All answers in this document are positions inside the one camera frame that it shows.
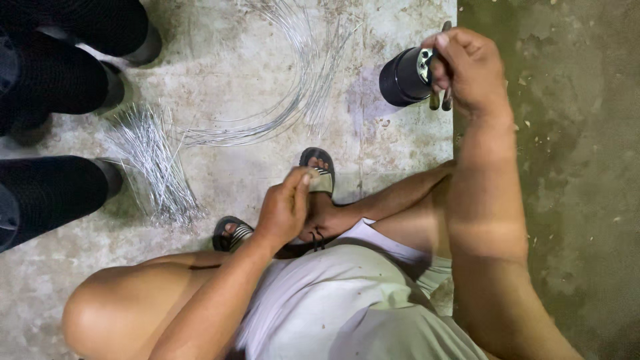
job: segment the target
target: galvanized wire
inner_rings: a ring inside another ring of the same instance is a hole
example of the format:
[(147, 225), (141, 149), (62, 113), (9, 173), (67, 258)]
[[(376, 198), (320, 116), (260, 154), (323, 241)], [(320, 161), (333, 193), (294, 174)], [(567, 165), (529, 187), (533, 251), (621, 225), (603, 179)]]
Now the galvanized wire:
[(191, 191), (182, 169), (170, 110), (133, 104), (110, 118), (106, 137), (132, 184), (149, 227), (191, 227), (209, 215)]
[(281, 100), (258, 114), (241, 119), (213, 120), (249, 120), (248, 124), (226, 129), (183, 129), (183, 141), (188, 146), (258, 143), (279, 135), (300, 119), (304, 119), (309, 127), (309, 135), (320, 137), (328, 128), (324, 119), (333, 80), (344, 57), (347, 41), (360, 25), (354, 28), (349, 21), (338, 19), (333, 28), (327, 22), (324, 46), (318, 46), (307, 8), (296, 0), (268, 0), (248, 6), (284, 32), (294, 53), (295, 80)]

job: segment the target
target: hand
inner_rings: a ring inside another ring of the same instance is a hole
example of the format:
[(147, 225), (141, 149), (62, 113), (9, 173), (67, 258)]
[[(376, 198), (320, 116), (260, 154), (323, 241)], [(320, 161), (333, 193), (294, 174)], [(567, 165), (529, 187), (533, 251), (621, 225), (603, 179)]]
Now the hand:
[(451, 87), (454, 102), (468, 119), (487, 119), (509, 109), (504, 66), (493, 41), (465, 28), (426, 38), (423, 49), (438, 49), (431, 63), (435, 90)]
[(310, 167), (294, 167), (282, 184), (267, 191), (252, 238), (268, 241), (275, 253), (295, 238), (307, 218), (309, 182), (317, 176)]

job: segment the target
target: stained floor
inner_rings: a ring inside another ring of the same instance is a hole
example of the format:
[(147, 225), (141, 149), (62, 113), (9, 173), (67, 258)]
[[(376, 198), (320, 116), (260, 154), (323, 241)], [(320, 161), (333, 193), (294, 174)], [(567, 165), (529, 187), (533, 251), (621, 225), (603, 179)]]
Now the stained floor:
[[(346, 51), (322, 138), (304, 124), (268, 142), (234, 148), (184, 148), (180, 155), (193, 191), (209, 209), (198, 235), (146, 229), (130, 193), (98, 212), (0, 254), (0, 358), (76, 359), (60, 332), (63, 305), (87, 276), (175, 252), (210, 248), (215, 222), (235, 215), (255, 224), (267, 188), (282, 180), (309, 146), (326, 149), (337, 169), (334, 199), (346, 203), (452, 158), (452, 115), (418, 104), (399, 110), (378, 90), (384, 63), (445, 20), (454, 0), (309, 1), (318, 19), (339, 15), (363, 22)], [(293, 58), (285, 37), (235, 1), (146, 0), (165, 41), (161, 57), (125, 69), (127, 99), (168, 106), (176, 124), (213, 126), (271, 106), (290, 85)], [(97, 114), (53, 115), (50, 132), (32, 147), (0, 140), (2, 158), (113, 155)]]
[(536, 291), (587, 360), (639, 359), (640, 2), (460, 0), (458, 10), (506, 65)]

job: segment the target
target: man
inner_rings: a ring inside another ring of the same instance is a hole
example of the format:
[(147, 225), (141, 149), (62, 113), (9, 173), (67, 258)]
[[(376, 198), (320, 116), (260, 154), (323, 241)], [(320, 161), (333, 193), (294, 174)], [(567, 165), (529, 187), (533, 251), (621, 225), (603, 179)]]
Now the man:
[[(232, 254), (165, 256), (87, 279), (65, 308), (69, 345), (94, 360), (580, 359), (529, 280), (495, 44), (454, 28), (422, 47), (440, 51), (436, 84), (469, 120), (457, 165), (336, 208), (323, 193), (333, 189), (327, 153), (303, 154), (315, 170), (295, 168), (269, 189), (255, 231), (220, 223), (221, 243), (241, 244)], [(273, 261), (296, 236), (325, 249)], [(451, 268), (464, 332), (428, 302)]]

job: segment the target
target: coiled wire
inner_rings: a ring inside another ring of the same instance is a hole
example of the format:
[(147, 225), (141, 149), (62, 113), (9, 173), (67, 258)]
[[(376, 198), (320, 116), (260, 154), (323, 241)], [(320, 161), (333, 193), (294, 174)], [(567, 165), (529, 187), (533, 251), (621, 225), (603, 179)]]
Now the coiled wire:
[(106, 137), (120, 155), (138, 207), (149, 227), (191, 227), (209, 212), (196, 199), (182, 169), (171, 110), (133, 104), (108, 119)]
[(344, 48), (358, 29), (338, 19), (335, 29), (327, 22), (324, 47), (317, 44), (307, 8), (296, 0), (269, 0), (250, 3), (286, 35), (293, 53), (295, 80), (286, 95), (270, 108), (249, 117), (216, 122), (249, 120), (248, 124), (227, 129), (183, 129), (182, 141), (188, 146), (238, 146), (269, 140), (305, 119), (309, 135), (318, 137), (328, 129), (324, 123), (335, 74), (344, 57)]

